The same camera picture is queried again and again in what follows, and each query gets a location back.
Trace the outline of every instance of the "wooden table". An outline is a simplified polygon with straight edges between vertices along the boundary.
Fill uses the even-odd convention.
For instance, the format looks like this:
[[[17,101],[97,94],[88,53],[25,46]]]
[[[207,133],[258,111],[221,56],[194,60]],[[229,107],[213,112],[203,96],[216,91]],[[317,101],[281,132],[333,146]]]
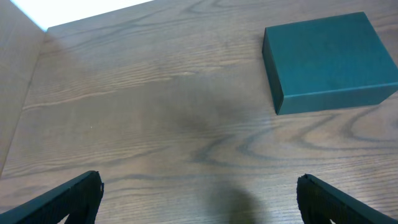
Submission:
[[[357,11],[398,63],[396,0],[156,0],[50,28],[1,211],[98,170],[98,223],[302,223],[311,173],[398,218],[398,94],[276,116],[261,57],[267,26]]]

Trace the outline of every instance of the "bright white area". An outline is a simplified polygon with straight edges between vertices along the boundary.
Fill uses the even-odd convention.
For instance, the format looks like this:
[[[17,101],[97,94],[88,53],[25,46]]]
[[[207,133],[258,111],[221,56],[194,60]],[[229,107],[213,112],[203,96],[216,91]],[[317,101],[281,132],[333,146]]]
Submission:
[[[151,0],[11,0],[42,30]]]

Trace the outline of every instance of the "box side face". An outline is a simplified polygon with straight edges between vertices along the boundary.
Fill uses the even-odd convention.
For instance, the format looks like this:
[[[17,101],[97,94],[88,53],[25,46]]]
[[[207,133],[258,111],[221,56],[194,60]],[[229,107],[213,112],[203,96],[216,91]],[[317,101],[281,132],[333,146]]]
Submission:
[[[398,69],[365,13],[268,28],[285,95],[398,82]]]
[[[285,96],[279,114],[294,114],[311,111],[376,105],[398,90],[394,85],[360,88],[349,91],[334,91],[322,94]]]
[[[280,86],[279,77],[274,64],[271,48],[269,47],[267,29],[264,33],[264,41],[262,44],[262,58],[264,59],[264,64],[266,66],[268,82],[271,89],[272,101],[274,102],[275,112],[278,113],[284,95],[282,92],[282,87]]]

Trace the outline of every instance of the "wooden surface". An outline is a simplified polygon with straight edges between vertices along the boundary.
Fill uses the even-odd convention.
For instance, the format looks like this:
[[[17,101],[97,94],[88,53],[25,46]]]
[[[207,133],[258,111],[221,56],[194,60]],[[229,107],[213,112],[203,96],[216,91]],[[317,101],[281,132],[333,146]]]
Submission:
[[[395,0],[156,0],[50,28],[1,210],[98,170],[97,223],[302,223],[311,173],[398,218],[398,94],[276,116],[262,62],[265,27],[356,11],[397,63]]]
[[[0,0],[0,173],[44,39],[9,0]]]

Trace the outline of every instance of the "box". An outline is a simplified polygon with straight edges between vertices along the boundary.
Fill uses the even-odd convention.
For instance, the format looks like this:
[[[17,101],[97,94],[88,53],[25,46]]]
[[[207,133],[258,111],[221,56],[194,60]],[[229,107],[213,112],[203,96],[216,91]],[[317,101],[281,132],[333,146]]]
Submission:
[[[277,114],[376,105],[398,90],[363,12],[267,27],[262,56]]]

